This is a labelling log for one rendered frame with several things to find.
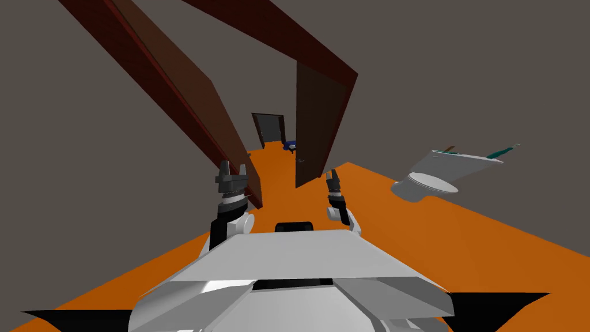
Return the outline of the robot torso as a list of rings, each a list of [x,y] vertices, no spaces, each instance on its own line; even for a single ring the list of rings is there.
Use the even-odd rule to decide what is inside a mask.
[[[146,294],[128,332],[440,332],[439,285],[344,229],[231,236]]]

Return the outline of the dark brown door leaf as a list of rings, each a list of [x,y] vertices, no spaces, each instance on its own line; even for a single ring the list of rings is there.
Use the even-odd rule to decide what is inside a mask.
[[[340,82],[300,62],[296,64],[297,188],[324,171],[344,96],[345,87]]]

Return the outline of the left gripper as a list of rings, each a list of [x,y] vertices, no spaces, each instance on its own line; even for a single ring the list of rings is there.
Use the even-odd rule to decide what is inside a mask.
[[[248,185],[246,165],[240,165],[239,174],[230,175],[230,163],[223,160],[220,164],[220,175],[215,177],[215,182],[218,184],[218,192],[224,195],[244,191]]]

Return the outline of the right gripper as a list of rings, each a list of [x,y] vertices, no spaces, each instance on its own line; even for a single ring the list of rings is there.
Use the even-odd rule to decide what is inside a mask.
[[[326,179],[329,196],[341,197],[341,185],[336,169],[331,169],[330,179]]]

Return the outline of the dark grey door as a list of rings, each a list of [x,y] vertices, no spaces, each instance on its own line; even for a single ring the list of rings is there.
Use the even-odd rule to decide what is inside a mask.
[[[252,113],[252,118],[263,149],[267,142],[286,142],[283,115]]]

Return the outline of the white toilet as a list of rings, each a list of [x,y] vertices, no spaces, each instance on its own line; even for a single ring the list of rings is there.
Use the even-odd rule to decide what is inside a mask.
[[[497,157],[518,146],[520,145],[515,144],[486,157],[453,152],[451,148],[431,150],[410,169],[410,173],[403,180],[391,186],[391,191],[398,198],[410,202],[418,202],[427,196],[439,197],[457,193],[459,190],[452,182],[493,165],[502,164]]]

